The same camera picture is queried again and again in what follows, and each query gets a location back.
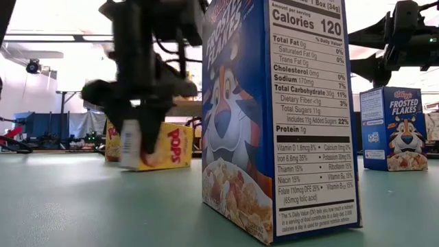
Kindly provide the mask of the blue partition panel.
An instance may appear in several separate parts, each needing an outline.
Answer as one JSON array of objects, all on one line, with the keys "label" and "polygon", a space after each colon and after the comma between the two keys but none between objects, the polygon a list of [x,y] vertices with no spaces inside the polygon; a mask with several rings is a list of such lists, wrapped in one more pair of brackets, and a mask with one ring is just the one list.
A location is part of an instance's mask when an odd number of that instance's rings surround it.
[{"label": "blue partition panel", "polygon": [[23,133],[28,137],[39,137],[46,132],[66,139],[69,137],[69,115],[67,113],[14,113],[14,119],[24,123]]}]

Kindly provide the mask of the white patterned panel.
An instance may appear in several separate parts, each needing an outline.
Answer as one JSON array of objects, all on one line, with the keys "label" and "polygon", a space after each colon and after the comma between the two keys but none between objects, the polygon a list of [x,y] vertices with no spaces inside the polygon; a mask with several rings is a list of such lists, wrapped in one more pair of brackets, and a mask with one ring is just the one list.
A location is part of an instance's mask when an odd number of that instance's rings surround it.
[{"label": "white patterned panel", "polygon": [[439,113],[425,114],[425,127],[428,141],[439,141]]}]

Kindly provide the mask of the black background stand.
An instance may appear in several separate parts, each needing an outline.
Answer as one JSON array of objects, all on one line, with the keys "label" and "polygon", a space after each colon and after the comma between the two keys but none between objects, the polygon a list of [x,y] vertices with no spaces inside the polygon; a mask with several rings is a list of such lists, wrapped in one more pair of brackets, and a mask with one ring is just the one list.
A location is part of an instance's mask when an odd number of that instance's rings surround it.
[{"label": "black background stand", "polygon": [[73,98],[75,95],[78,95],[79,91],[56,91],[56,94],[61,96],[60,103],[60,127],[58,136],[60,139],[63,139],[64,134],[67,134],[69,131],[69,112],[65,111],[66,103]]}]

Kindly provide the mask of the grey tarp cloth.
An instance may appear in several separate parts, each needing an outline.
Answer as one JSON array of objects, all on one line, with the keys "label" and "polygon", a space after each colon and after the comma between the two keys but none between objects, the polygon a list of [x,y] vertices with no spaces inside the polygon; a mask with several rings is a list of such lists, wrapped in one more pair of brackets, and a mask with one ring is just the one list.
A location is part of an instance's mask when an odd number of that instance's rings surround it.
[{"label": "grey tarp cloth", "polygon": [[76,138],[83,138],[87,133],[105,133],[106,116],[104,113],[88,111],[85,113],[71,113],[69,115],[69,134]]}]

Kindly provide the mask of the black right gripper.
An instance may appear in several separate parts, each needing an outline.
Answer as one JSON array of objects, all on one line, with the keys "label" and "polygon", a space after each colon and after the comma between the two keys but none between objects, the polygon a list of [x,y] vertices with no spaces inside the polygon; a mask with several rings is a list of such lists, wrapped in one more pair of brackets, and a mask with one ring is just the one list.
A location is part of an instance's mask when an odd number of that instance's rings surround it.
[{"label": "black right gripper", "polygon": [[384,49],[384,55],[350,60],[351,72],[371,82],[374,87],[387,86],[392,71],[388,67],[401,67],[407,59],[407,47],[418,27],[418,4],[412,0],[397,1],[393,12],[374,25],[348,35],[350,45]]}]

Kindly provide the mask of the blue Frosted Flakes cereal box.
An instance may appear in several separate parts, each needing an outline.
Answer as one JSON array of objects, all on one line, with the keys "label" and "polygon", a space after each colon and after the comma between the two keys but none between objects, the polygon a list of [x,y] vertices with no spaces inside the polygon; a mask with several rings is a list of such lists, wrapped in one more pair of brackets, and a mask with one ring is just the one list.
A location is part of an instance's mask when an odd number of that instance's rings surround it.
[{"label": "blue Frosted Flakes cereal box", "polygon": [[264,244],[361,228],[345,0],[211,0],[202,199]]},{"label": "blue Frosted Flakes cereal box", "polygon": [[359,101],[364,167],[427,170],[421,90],[382,86],[360,93]]}]

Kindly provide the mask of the black rig strut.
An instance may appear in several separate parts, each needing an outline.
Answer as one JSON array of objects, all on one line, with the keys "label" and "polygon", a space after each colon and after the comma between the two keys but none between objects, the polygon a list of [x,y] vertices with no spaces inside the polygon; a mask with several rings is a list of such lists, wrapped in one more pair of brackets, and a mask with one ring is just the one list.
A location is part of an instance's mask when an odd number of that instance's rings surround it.
[{"label": "black rig strut", "polygon": [[0,46],[6,35],[16,0],[0,0]]}]

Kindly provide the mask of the red machine part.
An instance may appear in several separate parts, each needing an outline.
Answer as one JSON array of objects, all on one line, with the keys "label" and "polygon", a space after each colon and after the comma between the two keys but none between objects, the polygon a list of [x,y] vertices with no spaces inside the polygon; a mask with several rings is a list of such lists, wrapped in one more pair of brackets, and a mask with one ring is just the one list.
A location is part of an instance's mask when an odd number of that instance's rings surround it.
[{"label": "red machine part", "polygon": [[0,135],[0,141],[6,141],[7,139],[13,139],[16,135],[21,134],[23,131],[22,126],[15,127],[8,130],[4,135]]}]

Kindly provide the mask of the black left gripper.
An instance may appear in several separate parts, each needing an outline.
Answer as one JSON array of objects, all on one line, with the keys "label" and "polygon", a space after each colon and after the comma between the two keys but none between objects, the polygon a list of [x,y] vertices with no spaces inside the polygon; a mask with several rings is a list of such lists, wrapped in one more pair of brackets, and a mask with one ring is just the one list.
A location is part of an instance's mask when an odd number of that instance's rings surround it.
[{"label": "black left gripper", "polygon": [[81,96],[100,106],[121,134],[125,120],[134,119],[131,99],[143,99],[139,110],[141,150],[154,152],[165,115],[175,106],[175,97],[195,97],[197,86],[187,70],[164,64],[155,76],[152,48],[152,19],[158,0],[125,0],[117,3],[112,30],[117,64],[117,82],[93,80],[86,83]]}]

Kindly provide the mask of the background robot workbench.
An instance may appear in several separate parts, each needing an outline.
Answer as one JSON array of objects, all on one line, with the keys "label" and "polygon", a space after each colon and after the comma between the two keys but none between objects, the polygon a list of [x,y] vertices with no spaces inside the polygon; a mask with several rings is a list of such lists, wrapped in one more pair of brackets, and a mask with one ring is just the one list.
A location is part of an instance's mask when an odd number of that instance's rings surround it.
[{"label": "background robot workbench", "polygon": [[45,132],[39,137],[26,138],[35,150],[61,150],[67,152],[98,152],[105,148],[105,139],[96,131],[88,132],[83,137],[70,134],[66,139],[61,139],[52,132]]}]

